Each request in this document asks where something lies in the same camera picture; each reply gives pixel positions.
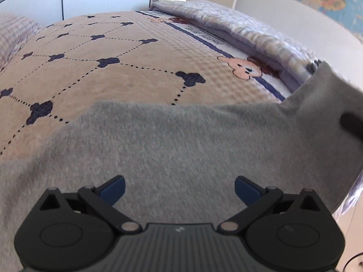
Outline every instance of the teddy bear print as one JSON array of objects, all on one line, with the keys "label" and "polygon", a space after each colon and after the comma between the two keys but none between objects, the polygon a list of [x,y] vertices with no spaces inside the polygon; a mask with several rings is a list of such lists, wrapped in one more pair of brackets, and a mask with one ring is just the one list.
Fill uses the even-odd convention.
[{"label": "teddy bear print", "polygon": [[250,62],[253,62],[255,65],[257,65],[263,74],[273,76],[274,78],[279,78],[279,72],[277,70],[273,70],[270,66],[268,66],[266,63],[260,61],[259,59],[249,56],[247,57],[247,60]]},{"label": "teddy bear print", "polygon": [[262,77],[261,69],[256,64],[246,59],[219,56],[218,60],[228,63],[233,69],[233,74],[240,79],[249,80],[251,77]]},{"label": "teddy bear print", "polygon": [[179,17],[171,17],[171,18],[154,18],[154,17],[148,17],[149,20],[151,20],[154,23],[160,23],[160,22],[173,22],[173,23],[181,23],[181,24],[189,24],[184,19],[181,19]]},{"label": "teddy bear print", "polygon": [[154,23],[160,23],[160,22],[170,22],[167,18],[154,18],[154,17],[148,17],[147,19],[151,20]]}]

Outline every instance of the gray fleece blanket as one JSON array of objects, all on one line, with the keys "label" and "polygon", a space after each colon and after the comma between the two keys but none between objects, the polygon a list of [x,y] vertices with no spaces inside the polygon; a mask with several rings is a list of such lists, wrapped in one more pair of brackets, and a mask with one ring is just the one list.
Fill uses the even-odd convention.
[{"label": "gray fleece blanket", "polygon": [[363,144],[339,126],[345,111],[363,117],[363,94],[326,63],[281,104],[98,102],[28,162],[0,165],[0,271],[21,268],[13,238],[46,187],[74,192],[117,174],[127,187],[115,207],[143,225],[217,225],[245,208],[239,175],[290,193],[313,188],[334,212],[363,164]]}]

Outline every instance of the blue stripe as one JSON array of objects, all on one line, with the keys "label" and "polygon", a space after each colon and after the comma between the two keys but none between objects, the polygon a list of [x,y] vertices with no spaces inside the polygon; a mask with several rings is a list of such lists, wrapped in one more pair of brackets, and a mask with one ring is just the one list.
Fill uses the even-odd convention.
[{"label": "blue stripe", "polygon": [[169,25],[169,26],[171,26],[171,27],[173,27],[173,28],[175,28],[175,29],[176,29],[176,30],[178,30],[178,31],[181,31],[181,32],[183,32],[183,33],[185,33],[185,34],[187,34],[187,35],[191,36],[193,39],[196,39],[197,41],[199,41],[199,42],[203,43],[204,45],[206,45],[207,47],[211,48],[212,50],[214,50],[214,51],[216,51],[216,52],[218,52],[218,53],[220,53],[220,54],[223,54],[224,56],[226,56],[226,57],[228,57],[228,58],[233,58],[233,56],[232,56],[231,54],[228,54],[227,52],[224,52],[223,50],[218,49],[218,48],[217,48],[216,46],[214,46],[213,44],[211,44],[211,43],[209,43],[209,42],[207,42],[207,41],[205,41],[205,40],[203,40],[203,39],[201,39],[201,38],[197,37],[196,35],[194,35],[194,34],[192,34],[192,33],[188,32],[188,31],[186,31],[186,30],[183,30],[183,29],[179,28],[178,26],[176,26],[176,25],[174,25],[174,24],[172,24],[172,23],[170,23],[170,22],[166,22],[166,24],[167,24],[167,25]]},{"label": "blue stripe", "polygon": [[146,14],[146,13],[141,12],[141,11],[135,11],[135,12],[140,13],[140,14],[142,14],[142,15],[146,15],[146,16],[154,17],[154,18],[160,18],[160,17],[157,17],[157,16],[153,16],[153,15],[151,15],[151,14]]},{"label": "blue stripe", "polygon": [[[151,16],[151,17],[154,17],[154,18],[160,18],[160,17],[156,17],[156,16],[153,16],[153,15],[151,15],[151,14],[146,14],[146,13],[143,13],[143,12],[140,12],[140,11],[136,11],[137,13],[140,13],[140,14],[143,14],[143,15],[146,15],[146,16]],[[223,50],[220,50],[220,49],[218,49],[216,46],[214,46],[213,44],[211,44],[211,43],[209,43],[209,42],[207,42],[207,41],[205,41],[205,40],[203,40],[203,39],[201,39],[201,38],[199,38],[199,37],[197,37],[197,36],[195,36],[194,34],[192,34],[192,33],[190,33],[190,32],[188,32],[188,31],[186,31],[186,30],[183,30],[183,29],[181,29],[180,27],[178,27],[178,26],[176,26],[176,25],[174,25],[174,24],[172,24],[172,23],[169,23],[169,22],[166,22],[165,24],[167,24],[167,25],[169,25],[169,26],[171,26],[171,27],[173,27],[174,29],[176,29],[176,30],[178,30],[178,31],[180,31],[180,32],[183,32],[183,33],[185,33],[185,34],[187,34],[188,36],[191,36],[193,39],[195,39],[195,40],[197,40],[197,41],[199,41],[199,42],[201,42],[202,44],[204,44],[204,45],[206,45],[207,47],[209,47],[210,49],[212,49],[212,50],[214,50],[214,51],[216,51],[216,52],[218,52],[219,54],[222,54],[222,55],[224,55],[225,57],[228,57],[228,58],[233,58],[233,56],[231,55],[231,54],[229,54],[229,53],[227,53],[227,52],[225,52],[225,51],[223,51]],[[267,82],[265,79],[263,79],[263,78],[253,78],[253,79],[255,79],[256,81],[258,81],[262,86],[264,86],[268,91],[270,91],[277,99],[279,99],[279,100],[281,100],[281,101],[284,101],[285,100],[285,97],[283,97],[281,94],[280,94],[280,92],[279,91],[277,91],[274,87],[273,87],[273,85],[271,85],[269,82]]]}]

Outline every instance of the pillow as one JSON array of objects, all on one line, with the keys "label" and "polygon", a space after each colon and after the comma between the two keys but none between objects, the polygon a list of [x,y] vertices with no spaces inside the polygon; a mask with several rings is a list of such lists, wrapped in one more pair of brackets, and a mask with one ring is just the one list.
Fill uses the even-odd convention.
[{"label": "pillow", "polygon": [[26,17],[0,13],[0,71],[27,40],[41,29],[40,24]]}]

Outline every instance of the bedspread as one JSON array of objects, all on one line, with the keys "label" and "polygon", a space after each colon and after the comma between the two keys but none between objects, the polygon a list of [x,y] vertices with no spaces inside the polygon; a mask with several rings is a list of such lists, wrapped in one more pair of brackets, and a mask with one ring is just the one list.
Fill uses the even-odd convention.
[{"label": "bedspread", "polygon": [[290,94],[253,56],[183,19],[148,11],[48,26],[0,73],[0,91],[0,160],[28,158],[96,100],[241,104]]},{"label": "bedspread", "polygon": [[311,74],[306,67],[319,60],[313,51],[269,25],[210,1],[157,1],[150,9],[160,9],[214,30],[225,31],[269,59],[279,62],[290,74],[285,84],[292,86],[294,91],[310,78]]}]

